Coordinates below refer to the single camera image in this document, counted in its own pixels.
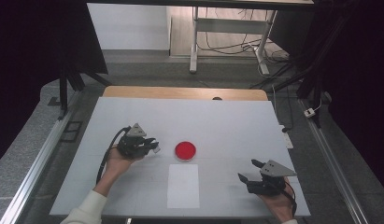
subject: gray carpet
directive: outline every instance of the gray carpet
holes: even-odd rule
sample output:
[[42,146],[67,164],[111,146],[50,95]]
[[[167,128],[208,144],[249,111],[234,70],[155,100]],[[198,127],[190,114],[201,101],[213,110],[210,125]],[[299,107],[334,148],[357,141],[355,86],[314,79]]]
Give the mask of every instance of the gray carpet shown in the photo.
[[[251,85],[264,80],[257,73],[257,64],[253,60],[226,59],[218,62],[212,59],[199,59],[197,75],[192,76],[189,74],[189,64],[186,59],[168,59],[162,56],[144,58],[140,55],[134,58],[123,58],[121,55],[113,56],[110,52],[106,53],[106,58],[110,76],[105,78],[115,85],[248,89]],[[271,71],[276,71],[279,67],[278,64],[270,65]],[[78,134],[63,134],[63,141],[60,141],[55,148],[18,223],[59,223],[62,220],[59,217],[51,217],[48,213],[78,149],[95,103],[104,90],[104,87],[95,80],[86,76],[83,76],[83,79],[87,86],[81,93],[78,110],[70,120],[71,125],[79,125],[80,131]],[[307,124],[298,99],[294,97],[296,88],[297,84],[289,87],[291,97],[288,97],[286,89],[277,92],[276,107],[279,122],[292,128],[288,133],[294,149],[289,151],[312,214],[311,217],[299,218],[298,221],[306,224],[354,223]],[[7,154],[0,160],[0,218],[59,115],[59,106],[49,105],[52,97],[58,97],[58,95],[57,81],[49,83],[42,89],[41,100],[34,114]],[[270,94],[269,98],[274,103],[274,95]],[[325,102],[321,107],[322,130],[368,219],[371,223],[384,224],[384,188],[381,187],[358,151],[332,121],[327,112],[327,106]],[[152,223],[152,220],[149,221],[138,220],[135,223]],[[154,223],[164,222],[164,220],[154,220]],[[276,223],[272,218],[242,222]],[[124,220],[105,217],[103,223],[124,223]],[[206,223],[206,221],[195,220],[193,223]],[[210,223],[218,223],[218,221],[210,220]],[[226,223],[239,223],[239,220],[233,222],[228,220]]]

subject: white sleeve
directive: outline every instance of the white sleeve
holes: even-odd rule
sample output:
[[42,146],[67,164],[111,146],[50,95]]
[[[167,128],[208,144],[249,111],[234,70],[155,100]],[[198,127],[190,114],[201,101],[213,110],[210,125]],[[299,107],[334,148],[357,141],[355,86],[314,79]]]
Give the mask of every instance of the white sleeve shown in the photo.
[[81,206],[74,208],[61,224],[100,224],[107,197],[91,190]]
[[283,222],[282,224],[297,224],[297,221],[296,221],[296,219],[292,219],[292,220]]

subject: white tabletop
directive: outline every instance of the white tabletop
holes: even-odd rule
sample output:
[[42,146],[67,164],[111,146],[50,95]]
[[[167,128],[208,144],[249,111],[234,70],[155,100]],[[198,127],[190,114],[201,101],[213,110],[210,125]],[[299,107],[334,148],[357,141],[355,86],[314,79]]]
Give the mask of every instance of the white tabletop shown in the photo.
[[[237,173],[260,180],[250,160],[274,160],[293,169],[271,102],[101,97],[50,214],[67,216],[94,187],[103,155],[118,130],[135,123],[162,149],[121,176],[103,215],[115,217],[270,217]],[[175,146],[197,153],[178,161]],[[297,216],[309,216],[297,177]]]

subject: red disk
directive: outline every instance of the red disk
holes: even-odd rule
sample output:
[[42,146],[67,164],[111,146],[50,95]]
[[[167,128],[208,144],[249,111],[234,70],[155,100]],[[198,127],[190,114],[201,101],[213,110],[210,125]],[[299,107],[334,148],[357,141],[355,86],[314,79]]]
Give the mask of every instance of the red disk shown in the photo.
[[175,154],[181,161],[191,160],[195,152],[195,146],[190,142],[181,142],[175,147]]

